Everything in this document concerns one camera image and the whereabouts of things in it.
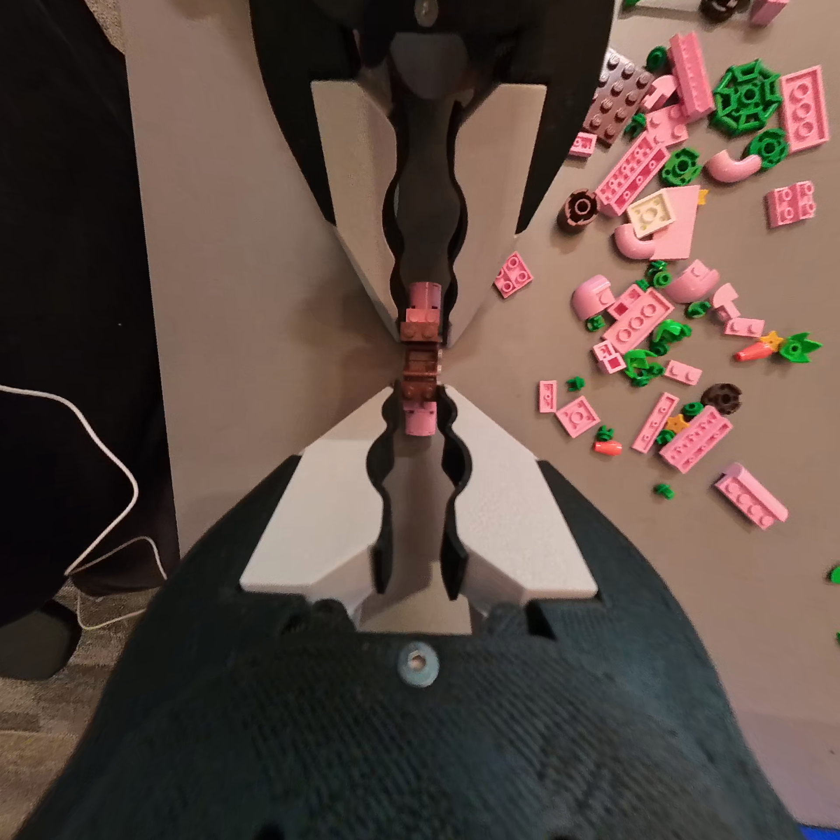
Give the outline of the pink and brown brick assembly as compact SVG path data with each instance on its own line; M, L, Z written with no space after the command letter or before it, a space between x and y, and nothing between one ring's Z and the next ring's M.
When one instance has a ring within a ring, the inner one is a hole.
M400 394L406 435L427 438L437 430L438 375L441 370L442 287L413 282L399 323L404 347Z

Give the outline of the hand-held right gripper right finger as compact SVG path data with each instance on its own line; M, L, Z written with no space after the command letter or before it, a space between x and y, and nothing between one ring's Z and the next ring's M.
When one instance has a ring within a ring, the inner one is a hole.
M437 389L437 429L453 487L439 554L448 598L487 616L501 603L594 597L537 456L450 385Z

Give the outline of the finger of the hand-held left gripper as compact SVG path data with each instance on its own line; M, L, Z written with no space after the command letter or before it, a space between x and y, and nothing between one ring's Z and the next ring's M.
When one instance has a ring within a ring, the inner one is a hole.
M336 235L378 315L400 340L402 235L395 194L400 147L395 111L357 80L315 80L311 95Z
M467 329L513 251L546 90L497 85L457 131L454 174L466 226L453 264L457 297L448 316L448 347Z

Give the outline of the dark brown studded plate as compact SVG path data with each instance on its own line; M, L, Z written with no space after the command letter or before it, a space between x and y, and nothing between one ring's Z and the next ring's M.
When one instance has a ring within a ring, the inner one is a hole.
M607 47L583 131L611 147L640 109L654 80L655 75L644 66Z

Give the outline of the pile of pink green bricks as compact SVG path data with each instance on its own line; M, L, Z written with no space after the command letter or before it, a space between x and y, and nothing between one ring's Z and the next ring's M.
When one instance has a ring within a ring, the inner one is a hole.
M623 131L632 142L593 192L599 214L626 217L612 231L618 252L648 265L644 277L618 296L609 279L595 275L575 288L570 300L575 316L599 339L591 348L598 369L624 373L635 387L659 376L697 385L702 371L669 357L673 344L692 335L688 323L670 317L677 305L688 319L711 313L725 336L775 344L778 351L771 357L810 363L823 345L808 331L765 332L764 320L741 314L739 294L732 284L721 284L715 269L695 259L674 275L670 264L690 257L697 209L706 194L697 180L701 175L720 185L739 184L831 139L822 66L781 74L757 58L728 67L712 86L692 31L652 49L644 67L655 79ZM724 149L700 161L698 151L685 145L690 126L707 118L731 139L751 135L741 158ZM595 135L581 131L570 154L591 156L596 142ZM679 411L677 403L676 395L662 392L631 449L646 454L656 444L660 457L686 474L726 437L732 422L700 400ZM724 469L714 487L761 530L789 516L740 463Z

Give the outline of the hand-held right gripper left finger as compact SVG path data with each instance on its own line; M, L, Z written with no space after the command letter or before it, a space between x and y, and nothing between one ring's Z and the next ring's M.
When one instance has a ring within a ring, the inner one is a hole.
M392 578L395 384L307 446L239 578L245 592L339 602L356 627Z

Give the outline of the small pink square plate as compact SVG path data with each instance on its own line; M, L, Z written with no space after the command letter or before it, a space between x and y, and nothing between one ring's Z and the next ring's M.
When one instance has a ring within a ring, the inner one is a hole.
M494 281L501 299L507 300L532 282L532 273L519 252L514 251L498 271Z

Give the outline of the dark rounded object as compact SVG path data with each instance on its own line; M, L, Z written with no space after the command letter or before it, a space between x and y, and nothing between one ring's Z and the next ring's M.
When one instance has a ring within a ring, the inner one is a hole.
M1 628L1 677L45 680L75 653L81 637L77 614L56 601Z

